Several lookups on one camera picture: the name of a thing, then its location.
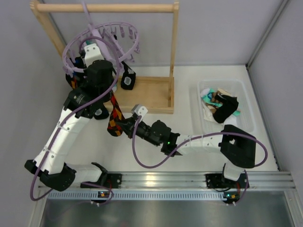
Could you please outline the argyle red orange sock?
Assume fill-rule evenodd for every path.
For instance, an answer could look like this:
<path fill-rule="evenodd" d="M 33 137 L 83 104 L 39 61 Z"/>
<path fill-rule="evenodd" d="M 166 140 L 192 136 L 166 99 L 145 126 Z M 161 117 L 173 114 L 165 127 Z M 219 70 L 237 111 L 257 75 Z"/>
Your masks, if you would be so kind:
<path fill-rule="evenodd" d="M 119 137 L 122 135 L 123 130 L 117 123 L 124 120 L 125 117 L 113 92 L 111 93 L 110 103 L 112 104 L 113 110 L 109 116 L 107 132 L 113 137 Z"/>

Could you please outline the black blue sport sock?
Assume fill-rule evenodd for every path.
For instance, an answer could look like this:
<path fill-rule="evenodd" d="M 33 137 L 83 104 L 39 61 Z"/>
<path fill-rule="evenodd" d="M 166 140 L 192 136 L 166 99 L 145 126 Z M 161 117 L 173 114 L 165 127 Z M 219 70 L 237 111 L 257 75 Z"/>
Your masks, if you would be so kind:
<path fill-rule="evenodd" d="M 74 67 L 84 69 L 84 62 L 81 57 L 76 57 L 75 62 L 73 63 Z M 86 73 L 85 72 L 76 72 L 77 76 L 79 78 L 80 85 L 82 85 L 85 82 L 86 79 Z M 100 107 L 96 110 L 94 114 L 94 118 L 96 120 L 103 120 L 109 117 L 109 112 L 106 109 L 106 107 L 103 105 L 103 103 L 100 104 Z"/>

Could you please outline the black white-striped sock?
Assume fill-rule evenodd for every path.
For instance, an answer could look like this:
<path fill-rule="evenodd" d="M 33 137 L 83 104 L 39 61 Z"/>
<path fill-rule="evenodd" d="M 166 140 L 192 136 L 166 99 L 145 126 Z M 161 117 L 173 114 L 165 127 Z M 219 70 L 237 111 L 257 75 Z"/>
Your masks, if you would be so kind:
<path fill-rule="evenodd" d="M 224 123 L 224 121 L 231 116 L 235 111 L 237 111 L 239 102 L 237 97 L 227 96 L 223 94 L 217 94 L 215 99 L 222 103 L 222 106 L 219 107 L 213 114 L 213 118 L 218 123 Z"/>

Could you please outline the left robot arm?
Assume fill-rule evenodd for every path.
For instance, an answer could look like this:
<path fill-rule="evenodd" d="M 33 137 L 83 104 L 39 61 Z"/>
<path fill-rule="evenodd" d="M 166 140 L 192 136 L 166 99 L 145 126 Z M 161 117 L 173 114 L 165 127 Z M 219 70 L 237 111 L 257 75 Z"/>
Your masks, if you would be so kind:
<path fill-rule="evenodd" d="M 104 102 L 109 101 L 113 64 L 96 60 L 84 70 L 84 80 L 67 96 L 60 119 L 40 154 L 25 163 L 25 168 L 37 174 L 47 187 L 62 192 L 72 184 L 97 182 L 102 184 L 107 171 L 96 162 L 71 165 L 65 162 L 78 134 Z"/>

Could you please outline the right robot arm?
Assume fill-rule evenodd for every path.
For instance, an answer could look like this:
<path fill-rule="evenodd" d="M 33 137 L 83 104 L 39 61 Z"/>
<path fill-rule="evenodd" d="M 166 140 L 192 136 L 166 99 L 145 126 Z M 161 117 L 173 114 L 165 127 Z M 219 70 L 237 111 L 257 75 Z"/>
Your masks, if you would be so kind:
<path fill-rule="evenodd" d="M 173 133 L 160 120 L 149 126 L 136 116 L 119 121 L 118 126 L 131 139 L 138 136 L 152 145 L 161 146 L 161 152 L 166 156 L 196 152 L 223 155 L 227 159 L 223 165 L 223 182 L 235 182 L 244 170 L 255 167 L 256 138 L 234 125 L 227 124 L 221 132 L 201 136 Z"/>

